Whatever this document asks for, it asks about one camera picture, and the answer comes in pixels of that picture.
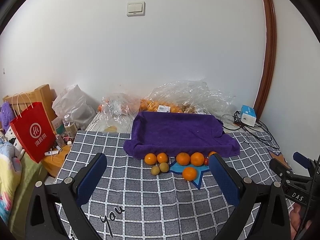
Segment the right hand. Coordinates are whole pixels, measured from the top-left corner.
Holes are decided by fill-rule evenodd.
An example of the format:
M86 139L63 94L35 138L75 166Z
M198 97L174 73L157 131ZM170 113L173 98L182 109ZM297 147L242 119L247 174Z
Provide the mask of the right hand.
M290 232L291 232L291 239L294 239L297 231L299 229L299 226L302 222L302 218L300 216L300 210L301 210L301 206L297 203L293 204L293 209L290 211L289 213L289 217L290 217Z

